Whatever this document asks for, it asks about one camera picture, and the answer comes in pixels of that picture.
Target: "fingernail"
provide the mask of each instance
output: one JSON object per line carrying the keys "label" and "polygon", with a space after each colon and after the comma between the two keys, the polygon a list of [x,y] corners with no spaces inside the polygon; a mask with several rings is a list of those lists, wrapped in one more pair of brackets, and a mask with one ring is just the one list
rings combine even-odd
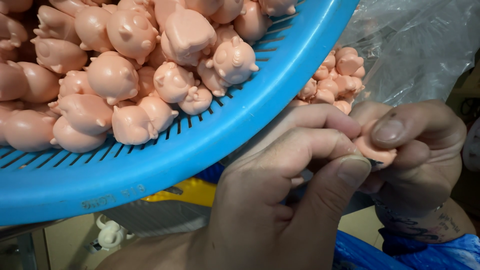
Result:
{"label": "fingernail", "polygon": [[370,163],[363,157],[348,156],[338,167],[337,176],[348,185],[358,188],[370,174]]}
{"label": "fingernail", "polygon": [[388,120],[375,128],[373,134],[379,141],[389,142],[396,140],[405,130],[403,123],[398,120]]}

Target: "plastic bag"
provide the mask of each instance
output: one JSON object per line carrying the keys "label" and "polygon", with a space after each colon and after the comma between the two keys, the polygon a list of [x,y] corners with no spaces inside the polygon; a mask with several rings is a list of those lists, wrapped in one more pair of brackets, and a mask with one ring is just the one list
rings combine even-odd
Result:
{"label": "plastic bag", "polygon": [[365,59],[356,102],[446,101],[480,47],[478,0],[361,0],[339,44]]}

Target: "floor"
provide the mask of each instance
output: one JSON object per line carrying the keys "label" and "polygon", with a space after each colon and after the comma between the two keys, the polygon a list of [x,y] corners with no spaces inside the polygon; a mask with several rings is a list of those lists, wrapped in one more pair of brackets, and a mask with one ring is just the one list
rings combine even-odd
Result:
{"label": "floor", "polygon": [[[94,270],[104,258],[121,248],[100,250],[94,254],[87,251],[84,246],[95,240],[99,232],[95,225],[97,216],[97,213],[83,215],[45,229],[50,270]],[[383,238],[378,233],[381,227],[374,208],[369,207],[343,216],[338,228],[381,249]],[[1,253],[11,244],[15,244],[15,240],[0,243],[0,270],[22,269],[18,254]]]}

